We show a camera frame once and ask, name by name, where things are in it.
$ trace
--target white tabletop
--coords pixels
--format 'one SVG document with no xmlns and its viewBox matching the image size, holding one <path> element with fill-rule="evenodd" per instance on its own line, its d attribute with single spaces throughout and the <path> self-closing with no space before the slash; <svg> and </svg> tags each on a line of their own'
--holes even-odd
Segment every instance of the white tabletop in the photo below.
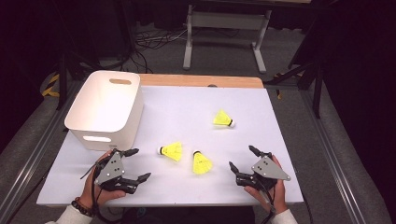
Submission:
<svg viewBox="0 0 396 224">
<path fill-rule="evenodd" d="M 236 186 L 229 161 L 240 172 L 253 174 L 250 167 L 259 160 L 249 145 L 272 152 L 290 175 L 285 181 L 288 203 L 303 197 L 289 153 L 279 130 L 266 89 L 208 87 L 142 87 L 145 106 L 133 147 L 139 152 L 123 158 L 124 178 L 137 179 L 151 173 L 134 195 L 110 201 L 108 206 L 184 206 L 257 204 L 243 187 Z M 212 124 L 223 109 L 235 120 L 232 129 Z M 180 141 L 179 162 L 158 155 L 157 147 Z M 200 150 L 213 161 L 204 175 L 192 171 L 192 152 Z M 37 204 L 67 205 L 82 192 L 80 178 L 103 154 L 85 149 L 69 133 L 53 164 Z"/>
</svg>

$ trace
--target human hand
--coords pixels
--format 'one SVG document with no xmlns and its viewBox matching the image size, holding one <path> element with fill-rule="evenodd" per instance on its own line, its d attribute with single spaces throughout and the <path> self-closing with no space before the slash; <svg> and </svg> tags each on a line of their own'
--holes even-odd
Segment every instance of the human hand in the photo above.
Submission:
<svg viewBox="0 0 396 224">
<path fill-rule="evenodd" d="M 273 155 L 273 161 L 276 165 L 278 165 L 280 168 L 279 161 L 277 158 Z M 254 189 L 251 186 L 245 186 L 244 190 L 249 193 L 253 198 L 255 198 L 259 203 L 262 205 L 262 207 L 267 211 L 268 213 L 271 210 L 270 204 L 265 201 L 264 197 L 260 194 L 260 192 L 256 189 Z M 283 184 L 283 180 L 278 179 L 276 185 L 270 189 L 269 191 L 271 197 L 274 199 L 274 207 L 276 210 L 276 215 L 280 214 L 286 210 L 288 210 L 288 207 L 286 206 L 286 201 L 285 201 L 285 185 Z"/>
<path fill-rule="evenodd" d="M 98 161 L 104 159 L 105 157 L 109 156 L 112 150 L 106 152 L 102 157 L 99 158 Z M 92 168 L 91 173 L 88 175 L 87 180 L 85 181 L 84 190 L 82 191 L 81 196 L 79 197 L 79 202 L 86 206 L 89 209 L 92 209 L 92 181 L 93 181 L 93 173 L 96 169 L 96 166 Z M 118 199 L 121 197 L 125 197 L 126 193 L 122 190 L 114 190 L 114 191 L 107 191 L 101 189 L 99 186 L 94 185 L 94 195 L 95 199 L 98 198 L 97 203 L 98 205 L 103 205 L 105 202 L 113 199 Z"/>
</svg>

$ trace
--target white sleeve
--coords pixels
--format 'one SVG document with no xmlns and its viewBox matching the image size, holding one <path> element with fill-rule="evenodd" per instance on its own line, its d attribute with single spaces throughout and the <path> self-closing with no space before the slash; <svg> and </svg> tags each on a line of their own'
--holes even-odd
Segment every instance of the white sleeve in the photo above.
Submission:
<svg viewBox="0 0 396 224">
<path fill-rule="evenodd" d="M 277 214 L 271 221 L 272 224 L 297 224 L 291 211 L 288 209 L 280 214 Z"/>
<path fill-rule="evenodd" d="M 48 222 L 46 224 L 89 224 L 92 221 L 91 217 L 82 215 L 76 208 L 72 205 L 68 205 L 66 210 L 59 217 L 56 222 Z"/>
</svg>

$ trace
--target bin handle cutout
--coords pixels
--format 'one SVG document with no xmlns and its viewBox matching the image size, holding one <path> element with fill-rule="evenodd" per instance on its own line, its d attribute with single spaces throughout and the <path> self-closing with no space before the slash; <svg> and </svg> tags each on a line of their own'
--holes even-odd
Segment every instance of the bin handle cutout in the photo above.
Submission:
<svg viewBox="0 0 396 224">
<path fill-rule="evenodd" d="M 98 136 L 82 136 L 84 140 L 91 142 L 111 142 L 111 139 L 108 137 L 98 137 Z"/>
<path fill-rule="evenodd" d="M 117 78 L 111 78 L 110 82 L 113 84 L 122 84 L 122 85 L 131 85 L 132 84 L 132 82 L 130 80 L 117 79 Z"/>
</svg>

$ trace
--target shuttlecock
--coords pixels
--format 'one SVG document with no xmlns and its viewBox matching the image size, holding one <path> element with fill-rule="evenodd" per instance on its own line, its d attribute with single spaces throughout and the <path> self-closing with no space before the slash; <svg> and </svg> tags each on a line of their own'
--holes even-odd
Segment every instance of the shuttlecock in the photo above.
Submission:
<svg viewBox="0 0 396 224">
<path fill-rule="evenodd" d="M 172 160 L 180 161 L 181 153 L 182 153 L 181 143 L 175 142 L 175 143 L 173 143 L 169 146 L 166 146 L 166 147 L 159 147 L 158 153 L 160 155 L 164 155 Z"/>
<path fill-rule="evenodd" d="M 221 126 L 229 126 L 229 127 L 235 126 L 235 121 L 233 121 L 230 118 L 230 116 L 228 116 L 227 113 L 222 109 L 218 112 L 218 114 L 213 119 L 213 123 L 216 125 L 221 125 Z"/>
<path fill-rule="evenodd" d="M 198 174 L 202 175 L 208 172 L 212 168 L 212 161 L 205 157 L 200 151 L 194 152 L 194 165 L 192 170 Z"/>
</svg>

